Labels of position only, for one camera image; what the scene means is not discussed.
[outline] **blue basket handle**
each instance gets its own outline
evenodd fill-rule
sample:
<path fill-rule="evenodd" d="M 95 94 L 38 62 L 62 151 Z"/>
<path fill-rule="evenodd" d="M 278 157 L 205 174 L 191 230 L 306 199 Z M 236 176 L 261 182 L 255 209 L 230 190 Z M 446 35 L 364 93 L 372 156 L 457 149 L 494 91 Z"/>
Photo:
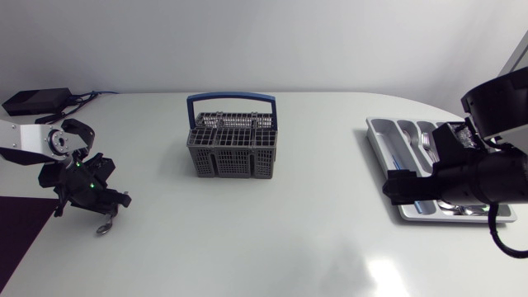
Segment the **blue basket handle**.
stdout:
<path fill-rule="evenodd" d="M 191 129 L 196 127 L 195 122 L 195 101 L 209 100 L 209 99 L 220 99 L 220 98 L 239 98 L 239 99 L 250 99 L 257 101 L 264 101 L 271 103 L 271 127 L 277 130 L 277 107 L 275 105 L 275 98 L 273 96 L 257 94 L 251 92 L 210 92 L 203 94 L 196 94 L 187 98 L 187 112 L 189 113 L 189 126 Z"/>

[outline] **fork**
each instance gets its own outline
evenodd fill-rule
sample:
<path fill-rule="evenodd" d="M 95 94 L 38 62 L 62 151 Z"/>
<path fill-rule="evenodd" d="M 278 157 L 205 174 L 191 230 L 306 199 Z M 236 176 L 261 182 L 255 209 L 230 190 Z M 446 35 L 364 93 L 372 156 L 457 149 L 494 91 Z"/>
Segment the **fork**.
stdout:
<path fill-rule="evenodd" d="M 422 133 L 422 146 L 433 163 L 440 161 L 440 159 L 436 156 L 436 153 L 433 152 L 431 148 L 431 141 L 429 140 L 429 134 L 427 132 Z"/>

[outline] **dark floor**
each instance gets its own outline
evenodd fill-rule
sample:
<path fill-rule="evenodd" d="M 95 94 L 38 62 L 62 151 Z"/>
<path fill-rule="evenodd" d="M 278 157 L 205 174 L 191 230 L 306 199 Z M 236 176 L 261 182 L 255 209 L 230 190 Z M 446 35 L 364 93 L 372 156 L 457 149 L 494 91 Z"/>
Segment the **dark floor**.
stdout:
<path fill-rule="evenodd" d="M 56 206 L 56 199 L 0 196 L 0 292 Z"/>

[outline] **black power adapter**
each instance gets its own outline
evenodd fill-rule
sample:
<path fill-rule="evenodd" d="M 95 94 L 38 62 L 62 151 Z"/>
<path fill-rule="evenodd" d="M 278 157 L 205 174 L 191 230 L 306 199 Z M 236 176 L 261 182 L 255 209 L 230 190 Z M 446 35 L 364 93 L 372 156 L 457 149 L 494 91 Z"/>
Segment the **black power adapter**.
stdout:
<path fill-rule="evenodd" d="M 71 96 L 67 87 L 21 91 L 2 106 L 10 116 L 58 114 L 68 105 Z"/>

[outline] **black cable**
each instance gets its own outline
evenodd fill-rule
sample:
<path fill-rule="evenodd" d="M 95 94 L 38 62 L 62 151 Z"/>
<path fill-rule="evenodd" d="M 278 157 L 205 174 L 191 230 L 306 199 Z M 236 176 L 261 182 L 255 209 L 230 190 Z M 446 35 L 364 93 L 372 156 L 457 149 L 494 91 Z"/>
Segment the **black cable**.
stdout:
<path fill-rule="evenodd" d="M 92 91 L 92 92 L 84 93 L 81 95 L 72 95 L 70 96 L 70 98 L 68 98 L 68 101 L 69 101 L 68 106 L 77 106 L 77 107 L 73 108 L 71 111 L 68 111 L 68 112 L 61 112 L 59 114 L 48 115 L 43 118 L 39 118 L 35 120 L 35 124 L 51 125 L 60 120 L 63 120 L 64 118 L 74 114 L 75 112 L 83 108 L 83 106 L 85 106 L 86 104 L 88 104 L 90 101 L 97 98 L 101 94 L 119 94 L 119 93 L 111 92 L 111 91 Z"/>
<path fill-rule="evenodd" d="M 518 259 L 528 258 L 528 251 L 514 250 L 513 248 L 508 247 L 506 244 L 504 244 L 501 241 L 501 239 L 498 237 L 498 231 L 497 231 L 498 206 L 499 206 L 498 204 L 492 204 L 489 206 L 488 225 L 489 225 L 489 233 L 492 235 L 493 241 L 495 242 L 495 244 L 497 244 L 498 248 L 500 248 L 501 251 L 503 251 L 510 257 L 514 257 Z"/>

